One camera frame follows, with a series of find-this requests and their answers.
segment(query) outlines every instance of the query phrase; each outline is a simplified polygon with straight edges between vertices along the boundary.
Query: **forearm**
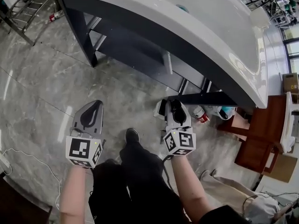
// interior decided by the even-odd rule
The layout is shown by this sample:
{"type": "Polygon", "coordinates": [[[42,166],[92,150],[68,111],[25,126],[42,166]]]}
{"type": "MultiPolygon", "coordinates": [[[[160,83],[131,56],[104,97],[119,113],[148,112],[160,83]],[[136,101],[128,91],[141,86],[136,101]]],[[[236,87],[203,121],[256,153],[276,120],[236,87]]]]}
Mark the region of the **forearm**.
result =
{"type": "Polygon", "coordinates": [[[287,206],[283,207],[281,210],[279,210],[277,213],[275,213],[272,223],[275,223],[280,219],[292,206],[296,204],[298,200],[295,200],[294,202],[288,204],[287,206]]]}
{"type": "Polygon", "coordinates": [[[72,217],[82,217],[85,213],[86,169],[73,166],[64,184],[60,201],[60,212],[72,217]]]}
{"type": "Polygon", "coordinates": [[[174,156],[171,162],[180,200],[192,222],[198,222],[213,208],[187,158],[174,156]]]}

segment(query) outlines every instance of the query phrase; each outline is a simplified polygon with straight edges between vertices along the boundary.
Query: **cardboard box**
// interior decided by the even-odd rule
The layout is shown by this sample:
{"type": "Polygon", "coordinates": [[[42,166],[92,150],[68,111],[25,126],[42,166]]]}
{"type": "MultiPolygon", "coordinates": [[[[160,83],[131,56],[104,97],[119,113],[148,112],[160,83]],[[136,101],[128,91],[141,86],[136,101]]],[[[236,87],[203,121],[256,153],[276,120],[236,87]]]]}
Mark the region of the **cardboard box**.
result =
{"type": "Polygon", "coordinates": [[[295,170],[297,160],[297,158],[279,154],[272,172],[263,172],[263,175],[288,183],[295,170]]]}
{"type": "Polygon", "coordinates": [[[299,93],[298,74],[284,74],[284,92],[299,93]]]}

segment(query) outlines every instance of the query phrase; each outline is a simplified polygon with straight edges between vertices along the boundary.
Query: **white cable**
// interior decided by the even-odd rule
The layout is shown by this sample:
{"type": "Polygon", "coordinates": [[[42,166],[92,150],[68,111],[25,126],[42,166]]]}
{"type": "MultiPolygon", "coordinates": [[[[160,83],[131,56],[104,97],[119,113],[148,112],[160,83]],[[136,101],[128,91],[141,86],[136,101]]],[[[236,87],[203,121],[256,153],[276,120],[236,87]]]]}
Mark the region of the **white cable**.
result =
{"type": "Polygon", "coordinates": [[[9,175],[11,175],[11,173],[13,172],[13,168],[11,167],[11,165],[9,165],[9,167],[10,167],[10,173],[9,174],[7,174],[5,171],[4,171],[4,169],[3,169],[3,167],[1,167],[1,165],[0,165],[0,168],[2,169],[2,171],[5,173],[5,175],[6,176],[9,176],[9,175]]]}
{"type": "Polygon", "coordinates": [[[48,167],[48,169],[50,170],[50,172],[52,173],[52,175],[55,177],[55,179],[56,179],[57,182],[58,182],[58,196],[57,196],[57,198],[56,198],[56,200],[55,200],[55,205],[56,205],[57,209],[59,210],[59,206],[58,206],[58,204],[57,204],[57,201],[58,201],[58,199],[59,199],[59,197],[60,197],[60,181],[59,181],[59,179],[55,176],[55,174],[53,173],[53,171],[52,171],[52,169],[50,168],[50,166],[49,166],[48,164],[46,164],[46,163],[40,161],[39,159],[37,159],[34,155],[26,154],[26,153],[24,153],[23,151],[21,151],[21,150],[15,150],[14,148],[10,148],[10,149],[5,150],[4,153],[3,153],[3,155],[4,155],[7,151],[10,151],[10,150],[15,151],[16,153],[22,153],[22,154],[25,154],[25,155],[28,156],[28,157],[34,157],[34,158],[35,158],[37,161],[39,161],[41,164],[43,164],[43,165],[45,165],[45,166],[48,167]]]}

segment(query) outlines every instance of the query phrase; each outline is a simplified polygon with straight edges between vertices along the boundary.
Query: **marble floor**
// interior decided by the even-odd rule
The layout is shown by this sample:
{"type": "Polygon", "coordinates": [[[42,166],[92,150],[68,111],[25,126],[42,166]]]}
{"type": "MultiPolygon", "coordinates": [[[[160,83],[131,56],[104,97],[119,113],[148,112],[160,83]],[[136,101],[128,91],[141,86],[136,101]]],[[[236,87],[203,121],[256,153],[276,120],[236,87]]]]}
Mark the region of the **marble floor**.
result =
{"type": "MultiPolygon", "coordinates": [[[[0,147],[11,147],[47,163],[63,185],[71,164],[65,158],[65,136],[69,135],[74,113],[95,99],[104,103],[103,137],[107,140],[99,162],[120,161],[124,131],[135,127],[142,145],[165,157],[160,144],[162,120],[153,117],[157,101],[174,93],[164,85],[113,59],[101,59],[94,69],[84,57],[63,17],[48,23],[53,5],[45,7],[26,34],[36,40],[26,44],[13,31],[0,24],[0,147]]],[[[255,184],[257,173],[234,164],[240,142],[232,134],[216,130],[216,119],[208,125],[192,120],[197,150],[188,156],[200,175],[205,169],[233,178],[247,187],[255,184]]],[[[34,158],[9,151],[13,172],[8,182],[21,186],[41,202],[53,206],[50,219],[58,223],[55,199],[58,183],[48,168],[34,158]]],[[[171,174],[171,165],[166,163],[171,174]]],[[[173,174],[171,183],[175,188],[173,174]]],[[[86,203],[93,180],[86,179],[86,203]]],[[[210,198],[215,205],[220,205],[210,198]]],[[[86,205],[87,221],[92,221],[86,205]]]]}

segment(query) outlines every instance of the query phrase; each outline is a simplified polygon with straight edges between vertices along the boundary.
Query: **red and white can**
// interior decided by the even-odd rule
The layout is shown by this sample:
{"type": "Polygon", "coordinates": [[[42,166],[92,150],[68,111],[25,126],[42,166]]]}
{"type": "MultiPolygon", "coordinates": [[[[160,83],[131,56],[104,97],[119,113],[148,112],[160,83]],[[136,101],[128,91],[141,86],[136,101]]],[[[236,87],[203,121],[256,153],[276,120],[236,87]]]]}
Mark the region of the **red and white can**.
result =
{"type": "Polygon", "coordinates": [[[204,109],[199,105],[197,108],[193,111],[195,116],[200,120],[201,123],[206,123],[209,121],[209,117],[207,116],[204,109]]]}
{"type": "Polygon", "coordinates": [[[64,16],[64,12],[63,10],[60,10],[59,12],[56,12],[56,13],[53,13],[50,17],[49,17],[49,20],[50,22],[58,19],[58,18],[61,18],[64,16]]]}

